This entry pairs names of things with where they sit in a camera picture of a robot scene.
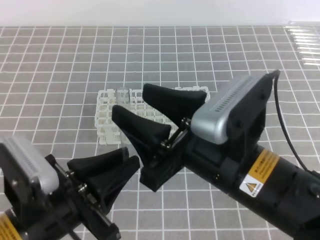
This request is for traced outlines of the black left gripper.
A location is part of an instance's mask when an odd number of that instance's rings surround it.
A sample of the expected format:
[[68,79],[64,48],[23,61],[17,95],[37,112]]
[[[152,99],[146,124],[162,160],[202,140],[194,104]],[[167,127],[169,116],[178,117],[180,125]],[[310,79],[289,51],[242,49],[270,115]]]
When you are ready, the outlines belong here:
[[98,240],[118,240],[118,226],[107,215],[119,193],[140,168],[128,148],[74,158],[64,170],[53,155],[33,146],[3,143],[0,167],[11,208],[0,216],[3,240],[78,239],[84,225]]

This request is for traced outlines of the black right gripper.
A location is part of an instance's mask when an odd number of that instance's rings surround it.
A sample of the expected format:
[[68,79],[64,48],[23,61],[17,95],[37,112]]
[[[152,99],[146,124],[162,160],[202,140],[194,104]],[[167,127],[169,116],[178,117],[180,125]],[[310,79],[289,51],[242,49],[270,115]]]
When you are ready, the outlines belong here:
[[[144,102],[178,127],[184,118],[193,117],[206,102],[206,97],[203,90],[175,90],[150,83],[146,83],[142,90]],[[144,165],[140,182],[148,189],[156,192],[185,167],[229,193],[239,187],[261,152],[258,140],[265,127],[265,111],[262,110],[237,139],[213,144],[187,133],[175,147],[163,154],[158,151],[161,143],[170,136],[170,125],[140,117],[120,105],[112,107],[112,121],[138,153]]]

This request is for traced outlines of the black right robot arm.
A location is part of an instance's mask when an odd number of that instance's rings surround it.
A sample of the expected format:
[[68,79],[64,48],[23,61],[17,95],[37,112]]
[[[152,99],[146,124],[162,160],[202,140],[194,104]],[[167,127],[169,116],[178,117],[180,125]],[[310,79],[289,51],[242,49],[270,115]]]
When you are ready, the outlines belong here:
[[295,240],[320,237],[320,176],[259,146],[271,80],[235,82],[207,100],[202,90],[143,87],[143,100],[178,129],[123,106],[112,120],[143,163],[140,182],[157,191],[187,168]]

